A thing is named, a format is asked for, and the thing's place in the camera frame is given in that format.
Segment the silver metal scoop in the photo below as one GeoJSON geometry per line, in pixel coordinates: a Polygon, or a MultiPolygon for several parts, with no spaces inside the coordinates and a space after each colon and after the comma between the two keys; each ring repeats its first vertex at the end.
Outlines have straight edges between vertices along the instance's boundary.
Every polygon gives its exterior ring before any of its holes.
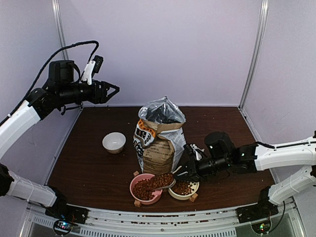
{"type": "Polygon", "coordinates": [[[174,186],[175,178],[174,175],[177,171],[179,171],[182,166],[179,166],[172,172],[165,172],[162,174],[155,175],[153,178],[149,180],[149,183],[153,190],[160,190],[160,189],[168,189],[174,186]]]}

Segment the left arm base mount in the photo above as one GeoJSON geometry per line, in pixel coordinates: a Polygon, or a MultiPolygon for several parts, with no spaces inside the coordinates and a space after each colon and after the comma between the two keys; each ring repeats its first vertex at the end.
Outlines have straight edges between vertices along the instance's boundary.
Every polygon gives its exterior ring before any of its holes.
{"type": "Polygon", "coordinates": [[[51,207],[43,205],[45,208],[45,214],[67,222],[85,224],[88,209],[69,205],[66,196],[63,195],[57,188],[52,186],[48,187],[54,191],[57,199],[51,207]]]}

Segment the brown pet food bag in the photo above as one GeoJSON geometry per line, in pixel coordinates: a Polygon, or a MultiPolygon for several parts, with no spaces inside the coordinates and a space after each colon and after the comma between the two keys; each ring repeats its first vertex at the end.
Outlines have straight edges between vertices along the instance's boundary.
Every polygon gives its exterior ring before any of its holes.
{"type": "Polygon", "coordinates": [[[138,112],[133,134],[141,172],[161,174],[173,172],[186,144],[182,111],[167,97],[148,102],[138,112]]]}

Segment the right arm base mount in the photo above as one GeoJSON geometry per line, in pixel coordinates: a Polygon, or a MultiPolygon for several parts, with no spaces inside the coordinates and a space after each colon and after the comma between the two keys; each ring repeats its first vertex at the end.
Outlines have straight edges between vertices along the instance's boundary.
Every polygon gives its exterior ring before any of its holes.
{"type": "Polygon", "coordinates": [[[269,202],[269,189],[270,186],[267,186],[260,191],[259,200],[256,204],[239,207],[236,209],[239,223],[270,218],[272,215],[278,214],[277,205],[269,202]]]}

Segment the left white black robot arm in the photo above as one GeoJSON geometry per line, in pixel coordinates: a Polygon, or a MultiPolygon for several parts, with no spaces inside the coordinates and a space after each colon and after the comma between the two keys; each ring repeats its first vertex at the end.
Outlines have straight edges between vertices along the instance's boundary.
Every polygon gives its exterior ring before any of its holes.
{"type": "MultiPolygon", "coordinates": [[[[93,76],[99,73],[103,57],[95,56],[89,60],[79,80],[74,73],[79,68],[72,60],[53,61],[49,64],[48,79],[43,87],[34,89],[22,104],[0,126],[0,155],[4,156],[9,148],[32,126],[46,118],[55,109],[64,113],[68,104],[104,104],[119,92],[119,87],[105,81],[97,81],[93,76]]],[[[0,194],[14,196],[26,201],[39,203],[50,208],[60,219],[71,215],[64,195],[47,185],[40,185],[22,178],[0,166],[0,194]]]]}

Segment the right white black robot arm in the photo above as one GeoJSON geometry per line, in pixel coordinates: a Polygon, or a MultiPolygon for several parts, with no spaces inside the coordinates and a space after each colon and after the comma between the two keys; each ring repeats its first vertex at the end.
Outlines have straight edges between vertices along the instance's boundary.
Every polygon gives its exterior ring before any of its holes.
{"type": "Polygon", "coordinates": [[[253,214],[258,218],[265,217],[272,210],[272,205],[279,205],[316,183],[315,136],[276,145],[257,141],[235,147],[227,133],[212,132],[205,137],[204,143],[209,156],[199,148],[184,145],[189,159],[175,172],[176,180],[199,182],[227,169],[237,173],[255,173],[276,167],[302,166],[285,180],[261,191],[260,202],[253,207],[253,214]]]}

